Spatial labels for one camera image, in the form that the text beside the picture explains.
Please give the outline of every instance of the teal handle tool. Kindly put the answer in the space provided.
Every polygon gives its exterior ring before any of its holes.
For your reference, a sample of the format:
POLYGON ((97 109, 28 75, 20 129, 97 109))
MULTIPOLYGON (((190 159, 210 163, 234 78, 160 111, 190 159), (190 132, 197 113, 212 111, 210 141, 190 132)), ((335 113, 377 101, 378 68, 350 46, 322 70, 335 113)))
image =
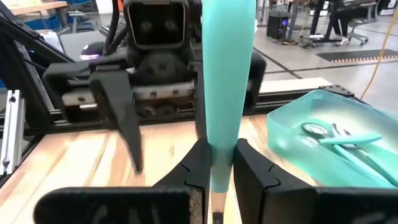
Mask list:
POLYGON ((254 42, 255 0, 203 0, 202 48, 211 190, 225 193, 254 42))
POLYGON ((369 154, 367 152, 364 152, 363 150, 360 150, 360 153, 364 154, 370 161, 371 164, 370 166, 377 172, 379 172, 384 178, 386 178, 390 183, 398 187, 398 170, 394 170, 391 167, 389 167, 387 164, 385 164, 383 161, 381 161, 379 158, 376 156, 369 154))
POLYGON ((352 162, 355 166, 353 168, 360 173, 361 175, 372 179, 373 181, 377 182, 380 187, 387 187, 391 188, 394 187, 387 179, 385 179, 381 174, 373 170, 371 167, 369 167, 366 163, 364 163, 362 160, 358 159, 351 153, 349 153, 346 149, 342 148, 340 145, 334 145, 333 146, 335 153, 346 160, 352 162))
POLYGON ((319 143, 324 145, 367 144, 380 139, 382 139, 382 136, 378 133, 366 133, 355 136, 342 136, 342 137, 319 139, 319 143))

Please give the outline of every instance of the wooden tabletop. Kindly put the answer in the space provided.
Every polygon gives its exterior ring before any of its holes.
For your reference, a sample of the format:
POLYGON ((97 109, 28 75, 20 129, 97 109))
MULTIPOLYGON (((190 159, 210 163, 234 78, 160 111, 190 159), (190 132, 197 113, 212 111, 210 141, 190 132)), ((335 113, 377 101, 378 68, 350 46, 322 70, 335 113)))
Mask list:
MULTIPOLYGON (((124 141, 117 132, 47 135, 0 189, 1 223, 33 223, 32 213, 39 198, 62 187, 154 185, 197 140, 194 122, 143 126, 141 133, 142 175, 134 173, 124 141)), ((244 117, 239 137, 246 138, 251 146, 291 174, 316 185, 311 177, 267 148, 266 115, 244 117)), ((233 181, 227 194, 224 222, 241 223, 233 181)))
POLYGON ((35 4, 33 6, 10 6, 9 9, 15 15, 26 14, 30 12, 38 12, 48 9, 56 9, 60 7, 67 7, 68 3, 66 1, 57 1, 57 2, 48 2, 48 3, 41 3, 35 4))

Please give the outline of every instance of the teal foam stick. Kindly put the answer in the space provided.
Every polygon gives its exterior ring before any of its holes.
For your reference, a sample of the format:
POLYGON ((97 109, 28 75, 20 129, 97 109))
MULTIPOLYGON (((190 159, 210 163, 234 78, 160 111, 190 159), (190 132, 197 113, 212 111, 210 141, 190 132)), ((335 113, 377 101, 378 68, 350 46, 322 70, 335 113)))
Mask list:
POLYGON ((228 190, 254 42, 255 0, 203 0, 202 47, 211 190, 228 190))

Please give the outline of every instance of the teal plastic tray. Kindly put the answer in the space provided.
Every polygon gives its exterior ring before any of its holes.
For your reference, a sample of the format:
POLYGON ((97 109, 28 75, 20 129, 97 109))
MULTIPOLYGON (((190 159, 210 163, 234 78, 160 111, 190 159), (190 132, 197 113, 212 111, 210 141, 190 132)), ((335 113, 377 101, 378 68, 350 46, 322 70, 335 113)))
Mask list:
POLYGON ((269 113, 267 120, 269 148, 323 185, 395 188, 361 175, 352 162, 329 147, 308 141, 301 125, 312 120, 322 121, 326 126, 343 125, 351 134, 381 134, 381 140, 359 147, 392 170, 398 170, 397 116, 328 91, 315 90, 269 113))

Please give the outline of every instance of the computer tower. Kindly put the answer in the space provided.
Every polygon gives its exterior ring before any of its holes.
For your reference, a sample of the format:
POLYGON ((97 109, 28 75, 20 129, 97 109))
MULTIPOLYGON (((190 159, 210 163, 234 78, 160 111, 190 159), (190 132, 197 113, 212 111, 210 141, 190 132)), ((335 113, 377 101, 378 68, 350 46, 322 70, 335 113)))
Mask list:
POLYGON ((289 14, 283 11, 269 11, 267 37, 274 39, 284 39, 287 25, 289 23, 289 14))

